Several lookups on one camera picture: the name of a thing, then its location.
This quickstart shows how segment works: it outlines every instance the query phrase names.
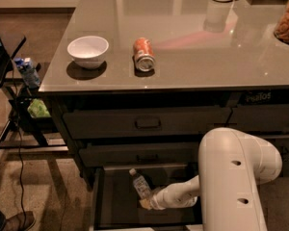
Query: plastic bottle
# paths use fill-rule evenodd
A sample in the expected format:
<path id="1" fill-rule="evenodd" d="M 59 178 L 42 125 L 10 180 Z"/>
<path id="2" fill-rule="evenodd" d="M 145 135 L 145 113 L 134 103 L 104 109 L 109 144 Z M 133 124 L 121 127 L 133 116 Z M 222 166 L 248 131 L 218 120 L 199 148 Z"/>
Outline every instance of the plastic bottle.
<path id="1" fill-rule="evenodd" d="M 29 89 L 36 89 L 40 86 L 40 78 L 31 58 L 15 58 L 16 67 L 22 79 Z"/>
<path id="2" fill-rule="evenodd" d="M 140 199 L 145 199 L 150 196 L 151 188 L 145 181 L 145 178 L 138 173 L 134 168 L 129 170 L 130 175 L 133 178 L 133 186 L 137 191 Z"/>

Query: red soda can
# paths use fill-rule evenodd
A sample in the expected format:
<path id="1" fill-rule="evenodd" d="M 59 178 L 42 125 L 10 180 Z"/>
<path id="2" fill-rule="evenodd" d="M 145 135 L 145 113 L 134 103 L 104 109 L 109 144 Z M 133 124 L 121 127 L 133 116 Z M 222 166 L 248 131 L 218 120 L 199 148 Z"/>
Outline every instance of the red soda can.
<path id="1" fill-rule="evenodd" d="M 138 38 L 133 45 L 136 69 L 148 72 L 155 66 L 155 59 L 151 43 L 146 38 Z"/>

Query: white bowl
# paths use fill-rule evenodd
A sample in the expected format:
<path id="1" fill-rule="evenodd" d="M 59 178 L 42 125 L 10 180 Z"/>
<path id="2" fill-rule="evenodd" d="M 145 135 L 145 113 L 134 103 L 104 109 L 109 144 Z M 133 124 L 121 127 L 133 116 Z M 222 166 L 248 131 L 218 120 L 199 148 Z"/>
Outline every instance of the white bowl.
<path id="1" fill-rule="evenodd" d="M 67 47 L 67 52 L 78 65 L 95 69 L 105 61 L 108 47 L 109 43 L 105 38 L 85 36 L 72 41 Z"/>

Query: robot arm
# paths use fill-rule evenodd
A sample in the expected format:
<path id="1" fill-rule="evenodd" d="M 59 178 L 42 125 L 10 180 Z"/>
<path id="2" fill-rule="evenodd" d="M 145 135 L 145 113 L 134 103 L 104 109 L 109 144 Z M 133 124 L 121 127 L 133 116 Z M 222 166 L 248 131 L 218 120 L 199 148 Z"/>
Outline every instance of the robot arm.
<path id="1" fill-rule="evenodd" d="M 282 161 L 269 142 L 229 128 L 208 132 L 199 152 L 199 176 L 153 191 L 150 207 L 184 208 L 201 196 L 205 231 L 267 230 L 257 184 L 276 179 Z"/>

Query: wire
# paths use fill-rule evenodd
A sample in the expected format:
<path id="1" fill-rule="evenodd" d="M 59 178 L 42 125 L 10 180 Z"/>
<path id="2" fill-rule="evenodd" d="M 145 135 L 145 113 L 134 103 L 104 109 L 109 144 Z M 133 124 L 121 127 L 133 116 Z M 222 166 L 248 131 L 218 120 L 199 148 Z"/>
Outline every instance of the wire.
<path id="1" fill-rule="evenodd" d="M 20 162 L 21 162 L 21 169 L 20 169 L 20 174 L 19 174 L 19 184 L 20 184 L 20 187 L 21 187 L 20 205 L 21 205 L 21 210 L 22 210 L 23 216 L 24 216 L 24 221 L 23 221 L 23 224 L 22 224 L 22 229 L 24 229 L 24 225 L 25 225 L 26 219 L 27 219 L 25 208 L 24 208 L 24 204 L 23 204 L 23 198 L 24 198 L 24 193 L 25 193 L 23 182 L 22 182 L 22 174 L 23 174 L 23 169 L 24 169 L 24 163 L 23 163 L 23 158 L 22 158 L 22 155 L 21 155 L 22 135 L 21 135 L 20 127 L 19 127 L 20 113 L 19 113 L 18 103 L 17 103 L 18 87 L 17 87 L 17 84 L 16 84 L 15 79 L 14 79 L 14 67 L 13 67 L 13 70 L 12 70 L 12 79 L 13 79 L 13 86 L 15 88 L 14 107 L 15 107 L 15 111 L 16 111 L 16 131 L 17 131 L 17 133 L 19 135 L 18 156 L 19 156 L 19 159 L 20 159 Z"/>

